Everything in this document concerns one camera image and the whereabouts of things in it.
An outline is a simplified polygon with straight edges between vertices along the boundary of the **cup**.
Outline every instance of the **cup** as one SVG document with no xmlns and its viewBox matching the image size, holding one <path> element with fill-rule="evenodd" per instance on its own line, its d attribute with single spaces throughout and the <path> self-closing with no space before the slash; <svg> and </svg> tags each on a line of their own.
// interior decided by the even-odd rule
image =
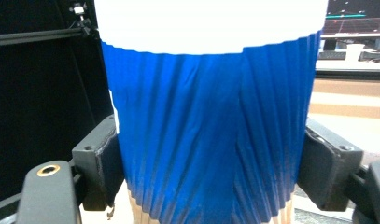
<svg viewBox="0 0 380 224">
<path fill-rule="evenodd" d="M 361 51 L 363 50 L 363 44 L 349 44 L 346 47 L 346 57 L 345 61 L 347 62 L 357 62 Z"/>
</svg>

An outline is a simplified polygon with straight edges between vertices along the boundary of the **blue ribbed surface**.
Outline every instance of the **blue ribbed surface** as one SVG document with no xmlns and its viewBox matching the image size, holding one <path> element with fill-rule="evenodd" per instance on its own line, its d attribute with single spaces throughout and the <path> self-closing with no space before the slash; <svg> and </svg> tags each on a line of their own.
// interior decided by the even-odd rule
<svg viewBox="0 0 380 224">
<path fill-rule="evenodd" d="M 172 55 L 103 43 L 128 188 L 161 223 L 260 223 L 301 157 L 318 34 L 243 53 Z"/>
</svg>

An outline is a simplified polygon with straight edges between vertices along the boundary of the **green light strip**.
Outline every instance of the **green light strip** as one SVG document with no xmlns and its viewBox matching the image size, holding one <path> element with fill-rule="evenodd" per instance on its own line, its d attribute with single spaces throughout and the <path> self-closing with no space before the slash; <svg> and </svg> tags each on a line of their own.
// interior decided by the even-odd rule
<svg viewBox="0 0 380 224">
<path fill-rule="evenodd" d="M 365 17 L 365 15 L 361 14 L 355 14 L 355 15 L 339 15 L 339 16 L 326 16 L 326 19 L 338 19 L 338 18 L 359 18 L 359 17 Z"/>
</svg>

